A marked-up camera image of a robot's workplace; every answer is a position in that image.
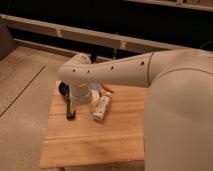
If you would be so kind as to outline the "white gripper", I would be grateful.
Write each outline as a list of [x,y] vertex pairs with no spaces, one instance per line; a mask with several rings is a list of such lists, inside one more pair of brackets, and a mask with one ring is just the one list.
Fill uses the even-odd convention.
[[84,105],[91,101],[91,91],[88,83],[76,84],[68,82],[71,100],[76,105]]

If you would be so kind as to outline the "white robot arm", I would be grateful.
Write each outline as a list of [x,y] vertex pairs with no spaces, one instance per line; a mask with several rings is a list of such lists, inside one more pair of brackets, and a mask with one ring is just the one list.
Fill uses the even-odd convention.
[[145,171],[213,171],[213,52],[175,49],[96,64],[82,58],[58,71],[74,94],[85,83],[148,89]]

